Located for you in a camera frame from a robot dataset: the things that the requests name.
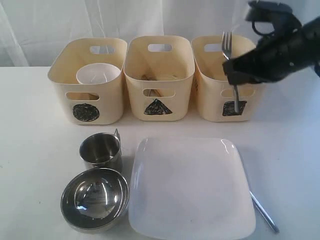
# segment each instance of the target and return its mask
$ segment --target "storage bin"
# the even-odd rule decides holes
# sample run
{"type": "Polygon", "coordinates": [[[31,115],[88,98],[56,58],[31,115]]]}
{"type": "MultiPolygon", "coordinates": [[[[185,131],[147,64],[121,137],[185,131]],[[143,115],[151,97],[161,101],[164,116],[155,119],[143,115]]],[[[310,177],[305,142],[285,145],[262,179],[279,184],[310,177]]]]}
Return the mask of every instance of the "storage bin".
{"type": "Polygon", "coordinates": [[[123,102],[123,64],[127,43],[118,38],[82,38],[70,42],[48,72],[68,119],[79,125],[112,124],[121,118],[123,102]],[[106,53],[93,52],[107,49],[106,53]],[[88,64],[107,63],[118,67],[120,75],[100,84],[79,84],[77,71],[88,64]]]}
{"type": "Polygon", "coordinates": [[[181,36],[142,36],[128,48],[124,74],[134,116],[144,121],[182,119],[189,105],[195,62],[181,36]]]}
{"type": "MultiPolygon", "coordinates": [[[[226,59],[221,51],[221,43],[221,35],[201,36],[191,42],[196,66],[194,86],[197,109],[204,119],[212,122],[247,121],[257,108],[265,85],[238,85],[240,112],[235,112],[234,90],[222,66],[226,59]]],[[[249,39],[232,35],[233,58],[254,48],[255,44],[249,39]]]]}

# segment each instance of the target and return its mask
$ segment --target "white curtain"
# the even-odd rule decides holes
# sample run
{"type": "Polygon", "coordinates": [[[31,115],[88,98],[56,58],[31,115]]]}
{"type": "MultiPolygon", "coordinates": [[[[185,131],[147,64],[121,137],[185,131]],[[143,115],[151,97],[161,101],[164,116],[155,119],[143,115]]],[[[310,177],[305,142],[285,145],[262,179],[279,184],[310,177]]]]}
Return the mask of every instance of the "white curtain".
{"type": "MultiPolygon", "coordinates": [[[[319,0],[282,0],[302,23],[319,0]]],[[[198,36],[232,30],[259,39],[243,20],[247,0],[0,0],[0,67],[50,66],[79,38],[198,36]]]]}

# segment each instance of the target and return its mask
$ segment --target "metal bowl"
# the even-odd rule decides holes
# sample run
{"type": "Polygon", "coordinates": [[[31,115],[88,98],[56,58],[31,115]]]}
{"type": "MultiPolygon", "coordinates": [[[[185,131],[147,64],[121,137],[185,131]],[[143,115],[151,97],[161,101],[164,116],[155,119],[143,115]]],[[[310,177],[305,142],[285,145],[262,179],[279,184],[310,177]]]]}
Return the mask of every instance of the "metal bowl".
{"type": "Polygon", "coordinates": [[[79,232],[97,233],[114,226],[129,201],[126,179],[110,168],[92,168],[77,175],[61,197],[64,219],[79,232]]]}

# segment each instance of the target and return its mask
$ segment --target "white plastic plate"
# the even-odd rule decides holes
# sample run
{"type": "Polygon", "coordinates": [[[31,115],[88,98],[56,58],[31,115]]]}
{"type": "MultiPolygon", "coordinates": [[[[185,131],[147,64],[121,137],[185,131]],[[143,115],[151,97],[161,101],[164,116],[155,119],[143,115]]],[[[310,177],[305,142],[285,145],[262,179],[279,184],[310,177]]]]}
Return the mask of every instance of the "white plastic plate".
{"type": "Polygon", "coordinates": [[[131,177],[129,222],[164,240],[236,240],[256,217],[236,147],[218,138],[145,138],[131,177]]]}

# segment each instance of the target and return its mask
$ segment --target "metal cup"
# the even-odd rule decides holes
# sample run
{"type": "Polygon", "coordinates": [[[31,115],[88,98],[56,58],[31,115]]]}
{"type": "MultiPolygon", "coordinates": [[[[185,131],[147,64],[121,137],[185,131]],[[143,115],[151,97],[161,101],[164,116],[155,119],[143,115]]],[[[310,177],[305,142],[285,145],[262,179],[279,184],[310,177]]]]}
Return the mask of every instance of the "metal cup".
{"type": "Polygon", "coordinates": [[[100,132],[89,136],[82,142],[79,152],[87,169],[98,167],[122,171],[121,140],[118,129],[114,134],[100,132]]]}

